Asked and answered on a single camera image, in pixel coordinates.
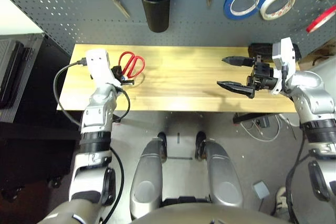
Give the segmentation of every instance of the white tape roll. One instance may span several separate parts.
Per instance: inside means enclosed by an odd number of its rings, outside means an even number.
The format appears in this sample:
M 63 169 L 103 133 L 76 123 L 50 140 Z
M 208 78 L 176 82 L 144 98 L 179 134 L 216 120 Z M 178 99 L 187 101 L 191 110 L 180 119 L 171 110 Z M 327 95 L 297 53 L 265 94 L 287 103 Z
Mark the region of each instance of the white tape roll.
M 252 12 L 258 6 L 260 0 L 255 0 L 255 3 L 250 8 L 247 8 L 246 10 L 243 10 L 241 12 L 237 12 L 237 11 L 232 9 L 233 3 L 235 1 L 236 0 L 233 0 L 232 3 L 231 3 L 230 12 L 235 16 L 243 16 L 243 15 L 246 15 L 246 14 Z
M 268 7 L 274 3 L 276 0 L 265 0 L 265 2 L 262 4 L 261 9 L 260 9 L 260 13 L 263 17 L 264 20 L 272 20 L 272 19 L 276 19 L 279 18 L 281 16 L 283 16 L 284 14 L 286 14 L 294 5 L 295 0 L 288 0 L 287 4 L 284 5 L 280 10 L 271 13 L 271 14 L 267 14 L 266 11 L 268 9 Z

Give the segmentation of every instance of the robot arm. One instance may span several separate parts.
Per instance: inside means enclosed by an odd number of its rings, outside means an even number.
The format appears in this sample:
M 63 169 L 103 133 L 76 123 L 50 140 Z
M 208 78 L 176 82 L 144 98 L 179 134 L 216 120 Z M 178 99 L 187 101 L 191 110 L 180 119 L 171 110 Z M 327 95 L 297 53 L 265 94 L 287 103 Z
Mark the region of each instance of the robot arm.
M 331 204 L 336 212 L 336 111 L 331 95 L 324 89 L 321 77 L 310 71 L 296 71 L 295 51 L 290 38 L 273 44 L 275 68 L 256 59 L 227 57 L 223 61 L 235 66 L 253 67 L 247 85 L 232 81 L 217 82 L 231 92 L 253 98 L 255 90 L 290 98 L 299 114 L 309 141 L 310 154 L 316 158 L 308 165 L 315 196 Z
M 86 61 L 97 89 L 83 112 L 69 201 L 55 208 L 40 224 L 102 223 L 102 207 L 111 205 L 116 197 L 115 172 L 109 164 L 113 112 L 121 83 L 110 70 L 104 49 L 87 51 Z

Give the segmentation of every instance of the caster wheel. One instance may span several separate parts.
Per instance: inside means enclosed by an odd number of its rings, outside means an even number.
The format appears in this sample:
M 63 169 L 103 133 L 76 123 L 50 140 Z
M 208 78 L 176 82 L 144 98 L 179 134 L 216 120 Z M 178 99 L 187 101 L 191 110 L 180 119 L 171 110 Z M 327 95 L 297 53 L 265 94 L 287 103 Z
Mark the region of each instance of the caster wheel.
M 49 188 L 59 188 L 61 183 L 62 178 L 61 177 L 56 177 L 48 180 L 48 187 Z
M 5 200 L 12 203 L 14 202 L 14 200 L 16 200 L 17 195 L 21 190 L 22 190 L 22 187 L 10 189 L 10 190 L 2 190 L 1 195 Z
M 162 139 L 162 155 L 161 155 L 161 159 L 162 162 L 166 162 L 167 160 L 167 137 L 166 134 L 164 132 L 160 132 L 157 137 Z
M 198 161 L 201 161 L 203 159 L 206 159 L 206 154 L 205 154 L 205 140 L 206 140 L 206 135 L 203 131 L 199 131 L 198 134 L 196 135 L 196 150 L 195 150 L 195 159 Z

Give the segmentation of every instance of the black pen cup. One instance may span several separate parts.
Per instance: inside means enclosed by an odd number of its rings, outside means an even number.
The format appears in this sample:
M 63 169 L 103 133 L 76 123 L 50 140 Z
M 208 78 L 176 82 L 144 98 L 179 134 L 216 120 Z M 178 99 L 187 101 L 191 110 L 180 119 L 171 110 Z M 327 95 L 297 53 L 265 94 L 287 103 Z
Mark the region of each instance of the black pen cup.
M 148 27 L 155 33 L 166 31 L 169 26 L 170 0 L 141 0 Z

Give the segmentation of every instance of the gray floor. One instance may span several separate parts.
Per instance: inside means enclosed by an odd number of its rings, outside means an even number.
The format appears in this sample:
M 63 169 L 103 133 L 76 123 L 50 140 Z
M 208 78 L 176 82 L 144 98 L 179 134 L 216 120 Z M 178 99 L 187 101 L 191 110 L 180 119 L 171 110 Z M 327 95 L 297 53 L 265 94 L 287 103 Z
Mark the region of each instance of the gray floor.
M 125 186 L 120 203 L 109 223 L 129 223 L 129 193 L 133 175 L 143 148 L 159 131 L 167 134 L 168 156 L 194 157 L 195 136 L 200 130 L 208 138 L 220 143 L 230 155 L 244 195 L 244 208 L 258 210 L 260 199 L 252 185 L 264 181 L 270 195 L 265 198 L 261 211 L 269 214 L 274 207 L 277 189 L 285 184 L 286 174 L 291 169 L 301 143 L 302 133 L 283 123 L 277 139 L 269 143 L 259 142 L 239 125 L 232 124 L 233 113 L 197 113 L 197 112 L 130 112 L 121 124 L 113 128 L 113 148 L 120 155 L 125 169 Z M 267 136 L 277 132 L 277 123 L 270 117 L 271 127 L 264 131 Z M 251 132 L 258 136 L 255 129 Z M 307 162 L 298 168 L 293 179 L 293 200 L 301 223 L 335 223 L 333 211 L 329 205 L 315 199 L 308 176 Z M 115 159 L 112 166 L 117 173 L 119 188 L 120 171 Z M 67 176 L 61 188 L 52 192 L 49 209 L 67 199 L 70 176 Z M 163 198 L 193 195 L 208 195 L 206 162 L 193 160 L 168 159 L 163 164 Z

